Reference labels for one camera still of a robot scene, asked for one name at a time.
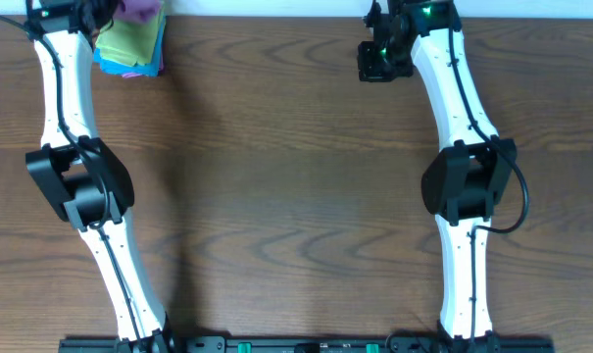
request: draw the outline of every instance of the cloth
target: cloth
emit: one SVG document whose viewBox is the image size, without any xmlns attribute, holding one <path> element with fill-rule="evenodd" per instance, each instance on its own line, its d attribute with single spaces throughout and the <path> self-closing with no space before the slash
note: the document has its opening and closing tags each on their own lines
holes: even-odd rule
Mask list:
<svg viewBox="0 0 593 353">
<path fill-rule="evenodd" d="M 100 56 L 104 60 L 128 67 L 150 64 L 163 19 L 162 7 L 159 15 L 145 25 L 115 21 L 115 24 L 100 33 L 96 40 Z"/>
<path fill-rule="evenodd" d="M 161 10 L 159 0 L 121 0 L 113 18 L 137 24 L 147 24 Z"/>
<path fill-rule="evenodd" d="M 162 71 L 164 68 L 162 46 L 165 28 L 166 20 L 163 19 L 161 21 L 161 27 L 159 28 L 159 34 L 157 36 L 157 42 L 154 46 L 152 58 L 150 60 L 150 63 L 147 65 L 126 66 L 107 60 L 102 57 L 100 48 L 96 48 L 96 51 L 94 53 L 94 61 L 100 64 L 100 69 L 103 72 L 110 75 L 122 75 L 124 77 L 133 75 L 152 77 L 157 76 L 159 74 L 159 71 Z"/>
</svg>

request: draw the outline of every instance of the white arm segment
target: white arm segment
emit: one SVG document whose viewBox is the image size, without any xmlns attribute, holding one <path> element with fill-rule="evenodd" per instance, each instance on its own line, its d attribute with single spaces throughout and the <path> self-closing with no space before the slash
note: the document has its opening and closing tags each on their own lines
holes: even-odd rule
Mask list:
<svg viewBox="0 0 593 353">
<path fill-rule="evenodd" d="M 91 99 L 91 46 L 83 34 L 67 31 L 46 34 L 44 40 L 57 52 L 63 66 L 63 116 L 70 135 L 74 139 L 82 135 L 98 137 Z M 57 80 L 52 58 L 39 41 L 35 41 L 34 49 L 41 62 L 45 91 L 45 126 L 41 146 L 47 143 L 52 148 L 68 145 L 69 142 L 58 129 Z"/>
<path fill-rule="evenodd" d="M 70 135 L 77 139 L 87 135 L 98 137 L 98 130 L 93 114 L 91 99 L 91 65 L 93 51 L 87 39 L 81 33 L 58 31 L 44 36 L 44 40 L 58 53 L 63 67 L 63 111 Z M 45 128 L 41 137 L 41 146 L 50 144 L 52 148 L 68 145 L 69 142 L 58 130 L 57 83 L 52 58 L 46 49 L 35 42 L 34 48 L 43 69 L 43 87 L 45 91 Z M 132 231 L 132 210 L 128 208 L 123 222 L 114 225 L 108 221 L 104 231 L 120 268 L 126 291 L 131 301 L 131 308 L 142 337 L 152 335 L 155 329 L 163 330 L 166 312 L 155 295 L 141 261 L 141 255 L 135 243 Z M 118 318 L 120 338 L 136 339 L 128 308 L 120 284 L 100 234 L 96 230 L 81 232 L 80 236 L 87 243 L 96 258 L 98 267 L 107 285 L 109 295 Z"/>
<path fill-rule="evenodd" d="M 106 222 L 104 231 L 109 236 L 109 243 L 118 261 L 139 335 L 147 337 L 151 336 L 155 329 L 163 330 L 166 323 L 166 311 L 152 289 L 148 274 L 141 261 L 132 231 L 132 210 L 130 208 L 126 210 L 123 219 L 124 221 L 119 225 L 114 225 L 112 221 Z M 80 236 L 96 258 L 109 290 L 118 318 L 118 335 L 121 339 L 135 340 L 128 307 L 100 234 L 97 230 L 90 229 L 81 232 Z"/>
<path fill-rule="evenodd" d="M 464 52 L 464 36 L 461 32 L 455 32 L 453 40 L 455 56 L 459 60 L 458 69 L 472 114 L 486 135 L 498 135 L 485 115 L 474 88 Z M 412 59 L 422 76 L 433 107 L 440 150 L 453 146 L 457 140 L 462 140 L 466 145 L 484 142 L 474 129 L 469 128 L 468 114 L 451 66 L 449 29 L 432 30 L 429 36 L 418 36 L 412 48 Z M 490 222 L 485 223 L 479 217 L 462 220 L 458 226 L 451 227 L 440 216 L 435 216 L 435 221 L 440 230 L 444 266 L 444 304 L 440 312 L 440 322 L 451 337 L 462 336 L 468 339 L 472 319 L 471 252 L 468 234 L 473 225 L 489 226 Z M 475 337 L 482 337 L 487 330 L 492 330 L 485 294 L 486 245 L 487 231 L 478 229 L 475 243 Z"/>
</svg>

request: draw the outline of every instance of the table surface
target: table surface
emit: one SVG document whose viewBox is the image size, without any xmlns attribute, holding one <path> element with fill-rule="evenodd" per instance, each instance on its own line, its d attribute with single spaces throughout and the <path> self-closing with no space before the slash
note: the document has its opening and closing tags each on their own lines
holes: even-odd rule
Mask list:
<svg viewBox="0 0 593 353">
<path fill-rule="evenodd" d="M 592 352 L 593 22 L 466 20 L 465 33 L 531 197 L 520 231 L 490 237 L 494 328 Z M 94 66 L 98 127 L 132 175 L 138 246 L 177 332 L 435 329 L 431 107 L 418 74 L 359 82 L 362 40 L 358 19 L 170 18 L 164 75 Z M 91 254 L 25 169 L 43 114 L 35 53 L 0 24 L 0 352 L 117 332 Z M 518 211 L 512 178 L 495 224 Z"/>
</svg>

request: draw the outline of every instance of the white wall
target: white wall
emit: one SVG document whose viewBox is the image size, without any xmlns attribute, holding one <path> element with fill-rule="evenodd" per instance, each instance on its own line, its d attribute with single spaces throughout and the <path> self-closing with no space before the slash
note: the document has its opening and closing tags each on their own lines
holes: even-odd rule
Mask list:
<svg viewBox="0 0 593 353">
<path fill-rule="evenodd" d="M 166 0 L 170 14 L 361 17 L 371 0 Z M 0 0 L 0 14 L 23 14 L 24 0 Z M 464 17 L 593 19 L 593 0 L 456 0 Z"/>
</svg>

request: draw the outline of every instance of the wooden table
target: wooden table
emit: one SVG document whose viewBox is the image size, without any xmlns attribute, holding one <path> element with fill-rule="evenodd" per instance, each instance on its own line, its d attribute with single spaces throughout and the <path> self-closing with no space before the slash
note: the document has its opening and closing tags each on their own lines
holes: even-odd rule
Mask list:
<svg viewBox="0 0 593 353">
<path fill-rule="evenodd" d="M 531 192 L 493 235 L 501 334 L 593 352 L 593 22 L 465 20 L 470 68 Z M 166 73 L 93 68 L 104 140 L 129 169 L 136 238 L 182 334 L 386 335 L 435 329 L 438 231 L 420 197 L 437 133 L 420 76 L 361 83 L 358 19 L 169 18 Z M 0 25 L 0 352 L 111 336 L 96 264 L 25 170 L 41 73 Z M 519 211 L 512 177 L 495 224 Z"/>
</svg>

